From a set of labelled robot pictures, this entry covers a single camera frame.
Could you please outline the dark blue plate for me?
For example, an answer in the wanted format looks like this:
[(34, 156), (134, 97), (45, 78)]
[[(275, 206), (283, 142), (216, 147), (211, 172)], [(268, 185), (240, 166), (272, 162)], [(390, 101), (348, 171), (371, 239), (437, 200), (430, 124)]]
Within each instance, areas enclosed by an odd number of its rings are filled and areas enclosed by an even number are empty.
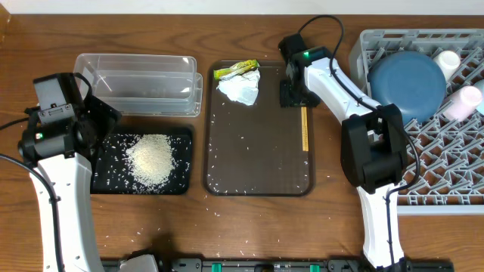
[(371, 97), (386, 106), (395, 104), (407, 124), (430, 119), (440, 108), (446, 80), (428, 56), (400, 51), (378, 61), (368, 73)]

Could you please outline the green yellow snack wrapper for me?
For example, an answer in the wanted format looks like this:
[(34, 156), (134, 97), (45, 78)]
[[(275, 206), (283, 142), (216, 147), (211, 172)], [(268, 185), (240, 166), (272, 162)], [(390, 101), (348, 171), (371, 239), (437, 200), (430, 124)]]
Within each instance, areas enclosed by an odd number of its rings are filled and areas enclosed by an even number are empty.
[(222, 68), (213, 71), (214, 79), (216, 80), (228, 80), (235, 76), (242, 75), (252, 69), (258, 68), (259, 62), (255, 59), (245, 60), (237, 62), (230, 66), (229, 68)]

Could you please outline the pink cup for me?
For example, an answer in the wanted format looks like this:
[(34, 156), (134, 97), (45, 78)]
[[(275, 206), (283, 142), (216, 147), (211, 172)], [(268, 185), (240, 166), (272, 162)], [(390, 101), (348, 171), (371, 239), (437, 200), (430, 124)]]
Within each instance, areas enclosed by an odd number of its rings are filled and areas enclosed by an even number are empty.
[(472, 85), (464, 86), (445, 99), (451, 105), (443, 112), (448, 120), (464, 121), (482, 103), (482, 92)]

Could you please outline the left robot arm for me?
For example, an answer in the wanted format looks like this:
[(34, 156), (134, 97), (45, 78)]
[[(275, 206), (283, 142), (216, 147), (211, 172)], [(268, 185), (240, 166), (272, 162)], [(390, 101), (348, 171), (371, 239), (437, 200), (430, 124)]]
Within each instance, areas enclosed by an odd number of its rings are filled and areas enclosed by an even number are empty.
[(80, 73), (55, 73), (34, 79), (39, 100), (27, 109), (18, 143), (36, 190), (45, 271), (102, 271), (91, 208), (93, 169), (104, 139), (120, 113), (82, 94)]

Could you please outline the white tissue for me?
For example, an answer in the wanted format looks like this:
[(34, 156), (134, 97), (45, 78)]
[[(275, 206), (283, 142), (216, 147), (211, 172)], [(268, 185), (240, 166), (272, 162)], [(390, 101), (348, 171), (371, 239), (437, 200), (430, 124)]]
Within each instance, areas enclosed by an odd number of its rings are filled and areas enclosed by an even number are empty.
[(231, 79), (220, 81), (217, 89), (231, 101), (252, 106), (258, 97), (259, 80), (260, 72), (258, 70), (249, 71)]

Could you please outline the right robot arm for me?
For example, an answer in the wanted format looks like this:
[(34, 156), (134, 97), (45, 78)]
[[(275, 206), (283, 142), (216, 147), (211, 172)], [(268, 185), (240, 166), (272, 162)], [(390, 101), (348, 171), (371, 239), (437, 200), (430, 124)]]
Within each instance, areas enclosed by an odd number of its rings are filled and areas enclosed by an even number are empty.
[(284, 37), (278, 49), (287, 66), (280, 84), (282, 107), (325, 103), (341, 125), (340, 163), (361, 201), (363, 253), (373, 271), (404, 271), (396, 198), (390, 195), (407, 165), (402, 115), (382, 106), (342, 72), (325, 47), (307, 48), (299, 33)]

